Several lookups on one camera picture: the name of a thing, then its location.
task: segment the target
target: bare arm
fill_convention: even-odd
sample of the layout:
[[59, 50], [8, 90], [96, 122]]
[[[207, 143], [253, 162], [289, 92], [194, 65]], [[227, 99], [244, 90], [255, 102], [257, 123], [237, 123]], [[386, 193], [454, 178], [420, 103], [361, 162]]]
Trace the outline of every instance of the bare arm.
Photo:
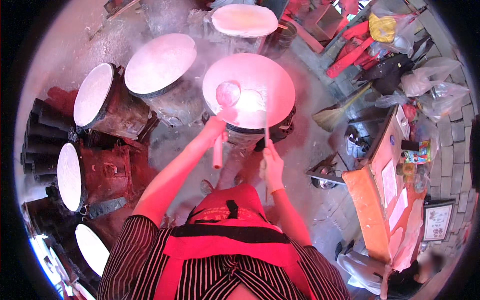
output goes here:
[[193, 139], [165, 169], [147, 186], [133, 210], [134, 215], [143, 215], [160, 226], [162, 217], [179, 192], [188, 174], [197, 165], [205, 151], [225, 130], [226, 123], [211, 117], [200, 134]]
[[302, 246], [311, 246], [310, 235], [302, 218], [288, 200], [285, 189], [276, 190], [272, 193], [275, 207], [280, 216], [282, 230], [296, 240]]
[[288, 200], [282, 183], [283, 160], [278, 155], [271, 140], [264, 149], [264, 159], [260, 177], [265, 179], [268, 191], [272, 194], [275, 209], [280, 216], [282, 230], [302, 246], [311, 246], [310, 235], [303, 219]]

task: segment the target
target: thin pancake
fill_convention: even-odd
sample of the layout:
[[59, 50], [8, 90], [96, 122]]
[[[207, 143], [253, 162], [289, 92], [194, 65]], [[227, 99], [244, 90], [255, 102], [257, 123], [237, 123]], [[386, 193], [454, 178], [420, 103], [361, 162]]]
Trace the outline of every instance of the thin pancake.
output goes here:
[[75, 236], [77, 238], [78, 248], [80, 248], [80, 252], [88, 265], [95, 273], [102, 276], [110, 252], [100, 238], [87, 225], [78, 224], [75, 230]]
[[113, 82], [113, 67], [102, 63], [94, 67], [78, 90], [73, 107], [73, 119], [78, 126], [86, 126], [102, 108]]
[[229, 4], [212, 15], [213, 26], [229, 36], [267, 36], [278, 27], [278, 19], [266, 7], [247, 4]]
[[146, 43], [128, 62], [125, 84], [136, 94], [149, 94], [179, 79], [197, 56], [194, 40], [172, 33]]
[[82, 178], [77, 150], [71, 143], [66, 143], [60, 150], [57, 178], [63, 203], [71, 211], [76, 211], [80, 205]]

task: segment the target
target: red stain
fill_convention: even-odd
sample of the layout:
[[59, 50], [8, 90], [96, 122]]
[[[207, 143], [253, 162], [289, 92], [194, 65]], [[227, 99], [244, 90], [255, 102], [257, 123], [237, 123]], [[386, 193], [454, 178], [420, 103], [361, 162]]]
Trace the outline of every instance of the red stain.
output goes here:
[[48, 90], [47, 95], [49, 98], [45, 102], [60, 110], [64, 116], [73, 117], [73, 106], [77, 94], [78, 90], [67, 92], [58, 86], [54, 86]]

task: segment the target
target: white shoe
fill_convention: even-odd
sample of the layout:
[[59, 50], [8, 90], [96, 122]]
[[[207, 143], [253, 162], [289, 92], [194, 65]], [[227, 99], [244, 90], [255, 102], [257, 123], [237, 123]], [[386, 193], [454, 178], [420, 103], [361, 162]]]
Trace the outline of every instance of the white shoe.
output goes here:
[[346, 148], [346, 151], [347, 151], [347, 154], [348, 155], [352, 155], [355, 156], [355, 152], [356, 152], [356, 143], [358, 141], [358, 138], [355, 138], [353, 139], [353, 134], [350, 134], [349, 136], [346, 136], [345, 137], [345, 148]]

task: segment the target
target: picture frame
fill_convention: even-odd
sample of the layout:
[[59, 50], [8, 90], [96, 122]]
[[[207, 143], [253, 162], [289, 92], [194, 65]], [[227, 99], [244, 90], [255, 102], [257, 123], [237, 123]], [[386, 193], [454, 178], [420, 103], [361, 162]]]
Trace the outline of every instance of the picture frame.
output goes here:
[[425, 205], [423, 207], [423, 241], [444, 240], [455, 206], [455, 200]]

